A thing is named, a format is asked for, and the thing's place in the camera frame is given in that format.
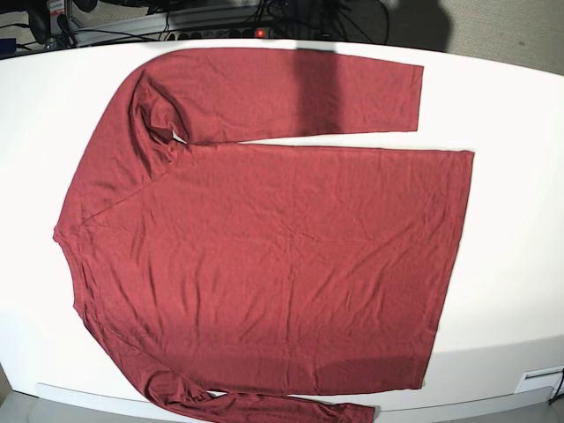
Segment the black power strip red switch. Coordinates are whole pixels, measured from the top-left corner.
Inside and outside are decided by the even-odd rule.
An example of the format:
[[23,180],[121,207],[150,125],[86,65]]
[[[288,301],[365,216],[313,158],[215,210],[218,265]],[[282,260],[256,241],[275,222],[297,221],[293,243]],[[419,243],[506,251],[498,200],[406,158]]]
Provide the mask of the black power strip red switch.
[[173,31],[165,41],[202,40],[202,39],[270,39],[271,33],[266,27],[235,27],[220,29],[186,29]]

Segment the red long-sleeve T-shirt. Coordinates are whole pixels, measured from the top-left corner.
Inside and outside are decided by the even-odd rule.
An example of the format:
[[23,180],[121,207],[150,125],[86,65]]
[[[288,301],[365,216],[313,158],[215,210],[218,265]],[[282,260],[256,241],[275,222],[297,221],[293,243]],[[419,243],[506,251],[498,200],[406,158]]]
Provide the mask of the red long-sleeve T-shirt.
[[422,386],[472,153],[279,143],[415,131],[422,77],[202,48],[123,80],[54,238],[78,315],[140,394],[213,422],[370,422],[321,397]]

